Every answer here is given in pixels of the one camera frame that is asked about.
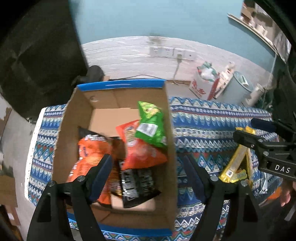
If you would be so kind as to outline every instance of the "trash can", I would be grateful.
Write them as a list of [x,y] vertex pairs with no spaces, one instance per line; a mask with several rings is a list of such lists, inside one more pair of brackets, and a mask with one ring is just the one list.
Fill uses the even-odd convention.
[[223,93],[215,100],[216,102],[242,105],[242,101],[254,90],[254,86],[240,72],[235,71]]

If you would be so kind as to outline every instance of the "bolt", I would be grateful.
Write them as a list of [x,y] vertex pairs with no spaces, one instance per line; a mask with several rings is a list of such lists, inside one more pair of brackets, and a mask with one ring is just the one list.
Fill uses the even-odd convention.
[[212,180],[213,182],[217,182],[217,181],[218,181],[218,177],[215,176],[215,175],[213,175],[213,176],[211,176],[211,180]]
[[79,182],[82,182],[82,181],[85,180],[85,176],[81,175],[81,176],[79,176],[79,177],[77,178],[77,180],[78,180]]
[[50,181],[50,182],[48,183],[48,186],[52,187],[54,184],[55,184],[55,181]]
[[242,180],[241,181],[241,185],[244,186],[244,187],[246,187],[246,186],[248,186],[248,183],[245,180]]

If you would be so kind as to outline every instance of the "green plastic bag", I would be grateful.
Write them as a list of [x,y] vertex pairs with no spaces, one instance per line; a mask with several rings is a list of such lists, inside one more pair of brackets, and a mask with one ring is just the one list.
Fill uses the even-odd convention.
[[166,148],[166,136],[163,127],[163,113],[154,104],[138,102],[140,111],[140,124],[136,130],[135,137],[142,139],[156,147]]

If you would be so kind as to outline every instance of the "concrete floor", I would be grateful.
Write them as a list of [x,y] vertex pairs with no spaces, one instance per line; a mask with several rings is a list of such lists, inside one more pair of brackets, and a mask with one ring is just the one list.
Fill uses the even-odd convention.
[[[186,85],[169,83],[167,87],[168,96],[196,98]],[[34,128],[35,125],[28,123],[12,110],[0,142],[0,150],[4,153],[4,165],[13,168],[18,204],[16,211],[21,223],[19,230],[24,241],[26,241],[30,221],[35,210],[35,206],[24,196],[26,161]],[[72,229],[72,233],[76,241],[81,240],[79,231]]]

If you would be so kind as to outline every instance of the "patterned tablecloth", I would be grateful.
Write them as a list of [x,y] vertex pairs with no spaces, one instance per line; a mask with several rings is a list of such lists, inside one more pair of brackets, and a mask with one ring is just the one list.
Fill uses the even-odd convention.
[[[200,99],[171,97],[169,99],[173,134],[177,155],[178,175],[178,213],[175,230],[169,237],[139,237],[103,231],[107,239],[123,240],[182,240],[189,238],[199,222],[204,205],[195,197],[187,184],[187,177],[178,154],[189,152],[199,166],[211,175],[219,175],[227,165],[237,144],[232,134],[235,127],[245,127],[253,117],[270,121],[271,115],[264,110],[221,104]],[[53,158],[59,125],[66,105],[44,108],[39,116],[33,134],[26,168],[25,197],[37,205],[48,181],[51,180]],[[270,141],[278,141],[275,133],[256,130],[256,134]],[[281,184],[281,179],[258,170],[258,160],[252,152],[254,170],[253,194],[260,202],[271,195]],[[218,228],[225,225],[229,203],[226,200],[221,213]],[[74,220],[70,226],[77,229]]]

